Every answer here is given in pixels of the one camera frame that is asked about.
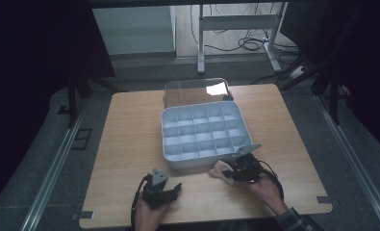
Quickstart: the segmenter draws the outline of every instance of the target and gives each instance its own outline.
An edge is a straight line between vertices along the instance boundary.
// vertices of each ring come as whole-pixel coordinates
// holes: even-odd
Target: white plastic organizer
[[[233,101],[164,109],[162,127],[164,156],[175,169],[229,161],[239,147],[252,144]]]

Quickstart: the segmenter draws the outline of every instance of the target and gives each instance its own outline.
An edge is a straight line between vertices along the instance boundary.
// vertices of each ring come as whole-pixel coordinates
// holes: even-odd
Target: hand
[[[159,227],[168,205],[156,210],[150,209],[147,202],[139,199],[136,207],[136,231],[155,231]]]
[[[259,181],[255,183],[241,182],[253,195],[262,200],[276,216],[283,215],[289,208],[280,196],[279,189],[270,178],[262,173]]]

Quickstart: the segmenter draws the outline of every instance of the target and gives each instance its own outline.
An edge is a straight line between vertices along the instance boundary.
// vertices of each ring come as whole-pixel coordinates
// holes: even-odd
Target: wrist
[[[267,204],[267,206],[271,209],[271,211],[276,216],[282,216],[289,210],[289,207],[286,205],[286,203],[283,200],[279,202]]]

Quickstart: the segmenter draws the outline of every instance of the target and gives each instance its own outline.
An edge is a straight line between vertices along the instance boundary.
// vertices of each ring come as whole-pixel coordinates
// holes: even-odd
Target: black cable
[[[296,63],[297,60],[299,60],[298,58],[293,62],[291,63],[290,66],[288,66],[288,68],[286,68],[285,70],[282,70],[281,72],[278,72],[278,73],[274,73],[274,74],[271,74],[271,75],[267,75],[267,76],[264,76],[264,77],[261,77],[261,78],[258,78],[258,79],[255,79],[254,81],[250,82],[249,85],[254,85],[256,82],[258,81],[262,81],[264,79],[267,79],[267,78],[270,78],[270,77],[276,77],[276,76],[279,76],[278,79],[274,82],[274,85],[276,86],[279,86],[279,82],[280,82],[280,78],[282,77],[283,74],[289,72],[290,70],[292,70],[293,68],[297,67],[300,63]]]
[[[282,74],[277,78],[277,80],[274,82],[274,85],[276,85],[277,87],[279,87],[283,81],[284,81],[284,78],[283,77],[283,74],[284,73],[288,73],[289,71],[291,71],[292,69],[295,69],[298,65],[300,65],[301,63],[303,62],[303,60],[301,59],[301,57],[295,59],[291,65],[288,66],[288,68],[282,72]]]
[[[217,9],[216,4],[215,4],[215,8],[216,8],[217,13],[220,15],[220,11]],[[212,7],[212,4],[210,4],[210,15],[211,15],[211,16],[213,15],[213,7]],[[222,31],[216,31],[216,30],[214,30],[214,33],[216,33],[216,34],[221,34],[221,33],[227,32],[227,31],[228,31],[228,30],[222,30]]]
[[[199,44],[199,42],[195,38],[195,33],[193,32],[192,5],[190,6],[190,29],[191,29],[192,37],[193,37],[194,41],[197,44]],[[261,39],[257,39],[257,38],[249,38],[248,36],[250,35],[250,32],[251,32],[251,30],[248,30],[247,33],[246,33],[246,35],[244,36],[244,38],[240,38],[238,40],[238,47],[233,48],[233,49],[222,49],[222,48],[218,48],[218,47],[211,46],[211,45],[206,45],[206,44],[204,44],[204,46],[205,47],[210,47],[210,48],[213,48],[213,49],[216,49],[216,50],[219,50],[219,51],[224,51],[224,52],[235,51],[235,50],[238,50],[238,49],[241,49],[241,48],[244,48],[245,50],[248,50],[248,51],[257,51],[258,49],[260,49],[262,47],[264,41],[261,40]],[[256,47],[254,47],[254,48],[247,47],[247,45],[251,45],[251,44],[255,45]]]
[[[217,4],[215,4],[215,9],[216,9],[217,13],[219,13],[219,15],[220,15],[220,11],[217,9]]]
[[[273,175],[276,175],[276,173],[274,173],[273,169],[270,167],[270,165],[268,163],[266,163],[264,161],[259,161],[259,162],[265,164],[270,169],[271,173],[273,173]]]
[[[273,6],[274,6],[274,2],[271,3],[270,13],[271,13],[271,11],[273,10]]]
[[[246,11],[247,11],[247,9],[249,9],[250,7],[252,6],[252,4],[251,3],[249,3],[249,5],[247,5],[247,8],[243,11],[243,14],[245,14],[246,13]]]
[[[282,59],[283,56],[299,56],[299,55],[298,55],[298,54],[286,54],[286,55],[279,55],[279,56],[278,56],[278,59],[279,59],[279,61],[280,61],[281,63],[290,65],[290,64],[292,64],[292,63],[287,63],[287,62],[285,62],[285,61]]]
[[[273,43],[273,44],[277,46],[281,46],[281,47],[291,47],[291,48],[298,47],[298,45],[289,46],[289,45],[281,45],[281,44],[276,44],[276,43]]]

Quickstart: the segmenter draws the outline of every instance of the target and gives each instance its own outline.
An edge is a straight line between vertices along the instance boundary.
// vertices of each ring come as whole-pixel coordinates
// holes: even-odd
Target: sleeve
[[[276,217],[280,227],[285,231],[314,231],[313,226],[308,224],[304,219],[293,209],[289,209],[284,215]]]

